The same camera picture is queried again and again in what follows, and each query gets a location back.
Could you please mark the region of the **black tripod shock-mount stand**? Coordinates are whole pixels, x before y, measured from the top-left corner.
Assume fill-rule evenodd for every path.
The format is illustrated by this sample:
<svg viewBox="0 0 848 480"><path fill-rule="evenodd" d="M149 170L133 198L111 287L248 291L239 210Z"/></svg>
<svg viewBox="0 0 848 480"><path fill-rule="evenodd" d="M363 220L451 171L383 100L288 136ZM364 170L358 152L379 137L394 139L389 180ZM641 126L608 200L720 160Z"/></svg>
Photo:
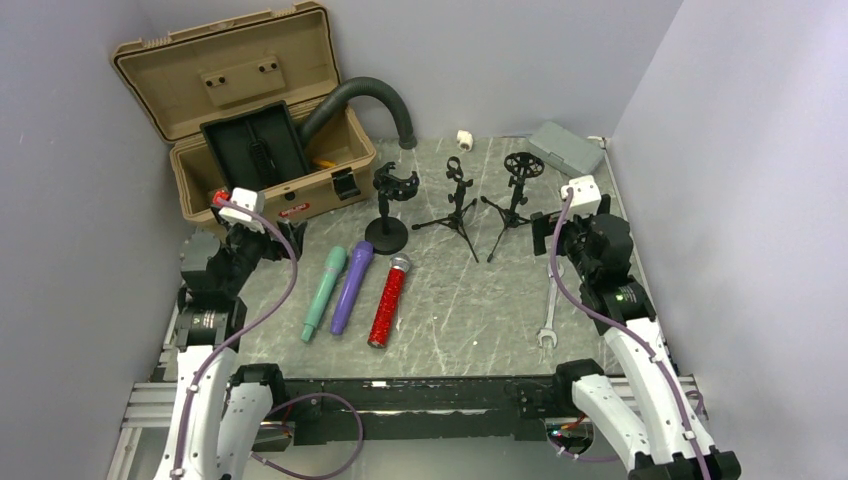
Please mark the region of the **black tripod shock-mount stand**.
<svg viewBox="0 0 848 480"><path fill-rule="evenodd" d="M518 228L531 222L530 219L521 216L517 212L517 207L527 204L528 198L524 194L526 181L528 179L539 177L545 170L545 164L540 158L530 152L516 152L511 153L504 158L504 168L510 174L508 187L512 190L512 194L509 206L507 208L503 208L489 200L486 196L480 197L480 201L482 203L497 210L502 221L502 229L487 257L488 263L493 261L497 247L503 235L508 230Z"/></svg>

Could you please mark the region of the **mint green microphone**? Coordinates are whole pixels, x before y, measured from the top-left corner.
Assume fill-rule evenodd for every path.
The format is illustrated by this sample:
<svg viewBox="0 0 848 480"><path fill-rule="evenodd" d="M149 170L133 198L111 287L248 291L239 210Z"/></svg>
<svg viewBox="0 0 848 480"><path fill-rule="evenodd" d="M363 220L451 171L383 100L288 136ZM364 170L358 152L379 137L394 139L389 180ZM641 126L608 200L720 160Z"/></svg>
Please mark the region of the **mint green microphone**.
<svg viewBox="0 0 848 480"><path fill-rule="evenodd" d="M319 328L329 299L335 288L337 278L344 270L346 262L347 250L345 248L341 246L334 246L329 251L323 265L318 286L303 322L303 329L301 332L302 342L309 343L316 330Z"/></svg>

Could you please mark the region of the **purple microphone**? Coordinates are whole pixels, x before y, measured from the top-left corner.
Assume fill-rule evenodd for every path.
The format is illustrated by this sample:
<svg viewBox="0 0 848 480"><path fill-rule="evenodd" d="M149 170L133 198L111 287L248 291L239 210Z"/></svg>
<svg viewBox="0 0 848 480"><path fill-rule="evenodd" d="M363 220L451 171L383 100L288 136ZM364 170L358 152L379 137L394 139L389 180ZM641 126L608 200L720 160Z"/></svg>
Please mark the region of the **purple microphone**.
<svg viewBox="0 0 848 480"><path fill-rule="evenodd" d="M348 324L365 273L374 256L374 245L363 240L353 251L351 262L330 324L332 335L342 335Z"/></svg>

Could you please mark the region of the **black tripod mic stand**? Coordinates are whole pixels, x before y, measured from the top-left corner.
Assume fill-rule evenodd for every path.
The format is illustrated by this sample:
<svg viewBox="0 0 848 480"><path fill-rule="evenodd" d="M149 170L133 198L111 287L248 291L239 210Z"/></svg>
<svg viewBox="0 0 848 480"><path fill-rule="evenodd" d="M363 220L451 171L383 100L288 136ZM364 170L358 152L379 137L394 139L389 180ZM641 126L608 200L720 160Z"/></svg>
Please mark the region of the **black tripod mic stand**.
<svg viewBox="0 0 848 480"><path fill-rule="evenodd" d="M464 217L467 211L471 207L474 207L477 203L476 198L472 198L468 205L465 203L467 190L473 186L474 180L464 178L461 161L457 156L451 156L447 159L445 175L447 179L456 183L455 191L448 195L448 202L454 206L454 210L445 217L433 219L424 223L413 224L411 229L417 231L423 227L433 225L440 225L451 229L465 241L471 251L473 259L476 263L478 263L479 258L466 232L464 222Z"/></svg>

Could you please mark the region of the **black round-base mic stand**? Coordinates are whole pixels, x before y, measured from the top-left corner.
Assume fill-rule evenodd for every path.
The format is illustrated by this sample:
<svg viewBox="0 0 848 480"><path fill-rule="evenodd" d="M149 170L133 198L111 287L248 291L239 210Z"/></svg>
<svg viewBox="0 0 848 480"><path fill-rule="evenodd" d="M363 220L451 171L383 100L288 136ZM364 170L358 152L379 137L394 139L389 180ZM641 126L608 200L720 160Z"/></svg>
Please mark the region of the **black round-base mic stand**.
<svg viewBox="0 0 848 480"><path fill-rule="evenodd" d="M416 171L412 171L406 178L400 178L393 174L396 167L397 163L390 161L374 172L373 186L377 191L379 217L367 225L364 240L379 255L392 255L406 246L408 229L399 218L390 214L390 203L414 198L420 186Z"/></svg>

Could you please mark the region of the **red microphone silver grille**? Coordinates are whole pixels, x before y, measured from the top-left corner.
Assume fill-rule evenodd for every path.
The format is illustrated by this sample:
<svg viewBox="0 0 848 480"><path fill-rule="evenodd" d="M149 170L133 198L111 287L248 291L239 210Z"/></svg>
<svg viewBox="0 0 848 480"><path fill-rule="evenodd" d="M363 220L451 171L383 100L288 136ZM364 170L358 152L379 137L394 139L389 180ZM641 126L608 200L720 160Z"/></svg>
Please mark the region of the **red microphone silver grille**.
<svg viewBox="0 0 848 480"><path fill-rule="evenodd" d="M411 267L412 262L404 253L397 253L390 260L386 283L367 341L372 348L383 349L388 344L406 276Z"/></svg>

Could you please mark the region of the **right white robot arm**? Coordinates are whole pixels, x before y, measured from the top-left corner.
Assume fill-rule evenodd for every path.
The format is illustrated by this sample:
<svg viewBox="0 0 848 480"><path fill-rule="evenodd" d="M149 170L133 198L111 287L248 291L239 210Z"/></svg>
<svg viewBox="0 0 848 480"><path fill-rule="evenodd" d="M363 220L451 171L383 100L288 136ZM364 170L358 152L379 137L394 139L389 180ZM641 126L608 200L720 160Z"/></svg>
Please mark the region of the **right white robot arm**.
<svg viewBox="0 0 848 480"><path fill-rule="evenodd" d="M595 323L628 381L636 405L615 393L590 359L558 365L551 401L564 415L581 412L600 430L630 479L738 479L732 451L720 450L690 405L665 347L656 311L631 274L629 223L609 213L531 217L535 255L566 257L580 280L575 306Z"/></svg>

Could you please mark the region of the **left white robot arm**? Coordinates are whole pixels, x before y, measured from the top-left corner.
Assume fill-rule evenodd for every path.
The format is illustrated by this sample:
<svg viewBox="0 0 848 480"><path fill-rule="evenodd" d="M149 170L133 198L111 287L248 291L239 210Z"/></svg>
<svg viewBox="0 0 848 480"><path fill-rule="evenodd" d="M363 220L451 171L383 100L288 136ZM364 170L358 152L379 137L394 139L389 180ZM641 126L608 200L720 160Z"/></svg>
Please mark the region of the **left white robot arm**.
<svg viewBox="0 0 848 480"><path fill-rule="evenodd" d="M239 296L260 260L289 258L268 233L243 225L225 238L193 233L180 249L175 324L177 394L157 479L239 479L264 420L289 396L272 363L236 364L247 307Z"/></svg>

